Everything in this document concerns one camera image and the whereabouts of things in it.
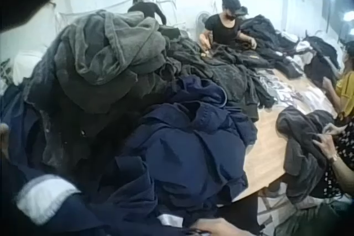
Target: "table surface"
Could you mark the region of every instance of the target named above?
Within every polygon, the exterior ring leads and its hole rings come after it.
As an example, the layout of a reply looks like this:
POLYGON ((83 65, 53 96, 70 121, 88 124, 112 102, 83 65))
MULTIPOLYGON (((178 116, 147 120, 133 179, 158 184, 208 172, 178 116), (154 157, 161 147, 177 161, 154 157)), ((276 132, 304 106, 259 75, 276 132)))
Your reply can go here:
MULTIPOLYGON (((315 87, 306 77, 289 80, 277 70, 274 70, 274 73, 281 81, 293 86, 296 91, 306 91, 309 87, 315 87)), ((327 106, 330 106, 329 108, 334 115, 335 112, 332 105, 328 99, 325 101, 327 106)), ((304 103, 300 101, 296 101, 296 103, 306 113, 310 112, 310 109, 304 103)), ((278 133, 275 128, 278 114, 283 109, 283 107, 273 107, 271 111, 259 110, 259 121, 255 123, 258 129, 257 141, 252 150, 246 155, 244 162, 248 188, 235 198, 234 201, 267 187, 271 182, 285 173, 283 165, 285 147, 288 140, 285 136, 278 133)))

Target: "light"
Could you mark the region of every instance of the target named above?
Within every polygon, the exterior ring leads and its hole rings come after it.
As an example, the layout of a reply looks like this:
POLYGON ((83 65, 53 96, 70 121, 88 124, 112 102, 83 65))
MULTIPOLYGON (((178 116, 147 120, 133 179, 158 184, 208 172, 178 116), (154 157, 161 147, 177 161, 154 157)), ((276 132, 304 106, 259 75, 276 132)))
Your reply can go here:
POLYGON ((343 20, 346 22, 351 22, 354 20, 354 11, 349 11, 344 14, 343 20))

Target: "white stripe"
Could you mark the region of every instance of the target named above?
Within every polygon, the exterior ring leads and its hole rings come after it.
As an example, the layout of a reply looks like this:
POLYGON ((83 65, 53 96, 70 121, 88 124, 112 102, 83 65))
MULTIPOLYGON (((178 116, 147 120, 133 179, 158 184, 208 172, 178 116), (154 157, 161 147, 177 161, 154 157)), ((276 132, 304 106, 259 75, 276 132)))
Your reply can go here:
POLYGON ((35 224, 50 220, 63 202, 80 191, 68 181, 55 175, 44 175, 31 180, 20 191, 16 205, 35 224))

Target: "wristwatch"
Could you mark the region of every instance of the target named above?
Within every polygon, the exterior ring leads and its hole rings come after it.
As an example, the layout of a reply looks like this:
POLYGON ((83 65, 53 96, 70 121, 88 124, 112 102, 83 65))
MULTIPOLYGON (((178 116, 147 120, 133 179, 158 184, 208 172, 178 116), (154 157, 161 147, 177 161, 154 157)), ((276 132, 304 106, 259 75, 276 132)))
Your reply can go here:
POLYGON ((328 161, 330 162, 330 165, 332 165, 335 161, 338 160, 338 154, 334 154, 333 157, 329 158, 328 161))

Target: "person in background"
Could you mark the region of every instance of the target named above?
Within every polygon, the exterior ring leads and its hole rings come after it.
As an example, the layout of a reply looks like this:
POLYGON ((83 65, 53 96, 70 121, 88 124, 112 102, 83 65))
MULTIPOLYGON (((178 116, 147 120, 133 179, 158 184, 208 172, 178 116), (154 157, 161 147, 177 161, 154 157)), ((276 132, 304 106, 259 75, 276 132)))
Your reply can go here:
POLYGON ((235 40, 251 43, 252 49, 257 47, 254 38, 241 33, 237 22, 237 11, 241 9, 239 0, 222 0, 222 12, 212 15, 205 22, 205 31, 199 39, 204 51, 211 49, 212 43, 230 45, 235 40))
POLYGON ((344 127, 329 124, 319 140, 313 140, 329 161, 328 169, 311 192, 317 198, 331 198, 344 193, 354 196, 354 117, 344 127))
POLYGON ((322 84, 338 113, 339 121, 354 116, 354 41, 345 45, 343 61, 345 65, 343 77, 337 82, 336 88, 333 88, 332 82, 327 77, 323 78, 322 84))
POLYGON ((161 9, 153 2, 145 2, 144 0, 133 0, 133 5, 128 9, 128 12, 141 11, 144 17, 155 18, 155 13, 160 16, 162 24, 166 25, 166 16, 161 9))

